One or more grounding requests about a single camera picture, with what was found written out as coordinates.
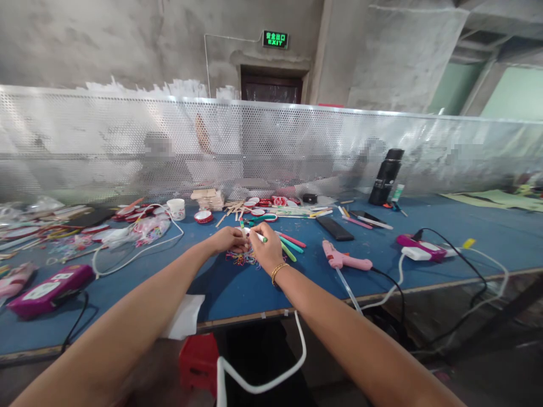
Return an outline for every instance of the left hand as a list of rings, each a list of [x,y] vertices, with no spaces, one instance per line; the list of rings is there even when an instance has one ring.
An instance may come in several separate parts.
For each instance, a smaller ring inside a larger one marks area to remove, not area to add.
[[[207,238],[203,242],[208,245],[209,249],[213,251],[213,256],[230,250],[234,253],[244,253],[248,249],[245,247],[247,239],[244,233],[236,228],[226,226],[215,233],[213,236]]]

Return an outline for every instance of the person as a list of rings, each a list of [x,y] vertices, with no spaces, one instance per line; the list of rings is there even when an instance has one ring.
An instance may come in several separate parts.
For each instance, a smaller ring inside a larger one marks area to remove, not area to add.
[[[262,243],[255,232],[268,238]],[[267,223],[251,229],[255,257],[271,275],[283,263],[281,241]],[[225,227],[140,284],[38,376],[13,407],[106,406],[138,359],[173,318],[205,261],[247,251],[242,232]],[[376,407],[464,404],[392,338],[290,265],[274,282],[309,328]]]

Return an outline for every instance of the red stool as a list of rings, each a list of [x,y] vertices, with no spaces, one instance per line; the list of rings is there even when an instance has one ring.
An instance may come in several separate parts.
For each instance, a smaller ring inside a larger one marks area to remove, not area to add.
[[[209,390],[217,398],[219,350],[213,334],[189,336],[179,353],[181,387]]]

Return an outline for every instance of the exit sign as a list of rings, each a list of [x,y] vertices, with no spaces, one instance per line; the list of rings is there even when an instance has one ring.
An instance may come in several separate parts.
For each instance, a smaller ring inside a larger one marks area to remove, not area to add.
[[[277,31],[264,30],[264,36],[262,38],[262,46],[270,48],[287,49],[288,34],[278,33]]]

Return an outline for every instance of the black thermos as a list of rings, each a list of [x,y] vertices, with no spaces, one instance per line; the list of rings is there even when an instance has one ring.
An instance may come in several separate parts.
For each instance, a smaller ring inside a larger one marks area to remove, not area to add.
[[[375,180],[375,184],[373,184],[372,194],[369,196],[370,204],[382,206],[386,203],[392,185],[396,181],[398,171],[402,166],[403,153],[402,149],[390,149],[386,153],[386,158],[381,164],[377,179]]]

